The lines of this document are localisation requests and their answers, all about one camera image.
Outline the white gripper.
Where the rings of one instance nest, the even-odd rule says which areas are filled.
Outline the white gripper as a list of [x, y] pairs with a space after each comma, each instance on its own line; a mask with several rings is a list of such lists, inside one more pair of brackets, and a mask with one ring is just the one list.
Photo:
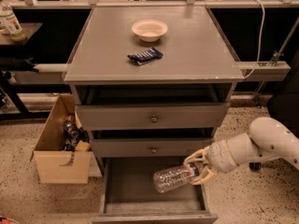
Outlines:
[[214, 142], [209, 147], [195, 151], [187, 157], [183, 165], [193, 164], [199, 175], [193, 179], [193, 185], [202, 185], [218, 172], [229, 173], [238, 167], [226, 141]]

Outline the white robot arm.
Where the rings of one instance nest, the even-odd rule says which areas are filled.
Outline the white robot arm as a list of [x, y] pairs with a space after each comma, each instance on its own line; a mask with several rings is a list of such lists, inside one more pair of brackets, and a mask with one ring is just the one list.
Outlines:
[[299, 170], [299, 139], [279, 121], [255, 119], [247, 133], [212, 143], [187, 157], [184, 164], [195, 163], [200, 175], [193, 185], [201, 185], [217, 173], [229, 173], [241, 164], [283, 159]]

